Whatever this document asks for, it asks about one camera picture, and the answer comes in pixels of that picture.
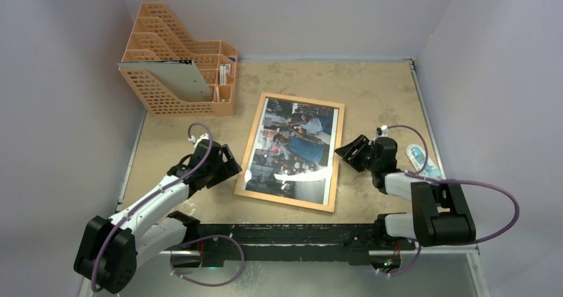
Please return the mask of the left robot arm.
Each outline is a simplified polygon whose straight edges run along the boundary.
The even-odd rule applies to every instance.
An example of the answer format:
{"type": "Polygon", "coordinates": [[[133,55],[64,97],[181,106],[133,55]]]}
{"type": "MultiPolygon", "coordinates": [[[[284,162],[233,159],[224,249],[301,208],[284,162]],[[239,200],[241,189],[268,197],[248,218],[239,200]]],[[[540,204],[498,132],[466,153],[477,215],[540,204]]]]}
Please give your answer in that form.
{"type": "Polygon", "coordinates": [[[74,271],[90,280],[95,292],[117,294],[139,266],[161,251],[193,248],[201,235],[200,222],[174,207],[241,170],[228,145],[207,137],[197,140],[194,152],[173,165],[140,200],[111,217],[88,221],[74,271]]]}

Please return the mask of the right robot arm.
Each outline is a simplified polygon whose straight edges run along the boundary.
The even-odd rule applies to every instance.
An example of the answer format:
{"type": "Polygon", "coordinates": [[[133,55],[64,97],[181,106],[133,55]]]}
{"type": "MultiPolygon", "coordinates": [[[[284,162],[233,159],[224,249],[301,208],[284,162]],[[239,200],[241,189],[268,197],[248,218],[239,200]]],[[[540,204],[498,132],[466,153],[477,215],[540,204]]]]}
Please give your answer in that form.
{"type": "Polygon", "coordinates": [[[411,213],[379,214],[372,238],[380,248],[398,239],[411,239],[423,247],[468,245],[476,227],[461,185],[416,179],[397,168],[398,144],[388,137],[369,140],[360,135],[337,148],[335,154],[357,172],[369,171],[372,184],[385,195],[410,202],[411,213]]]}

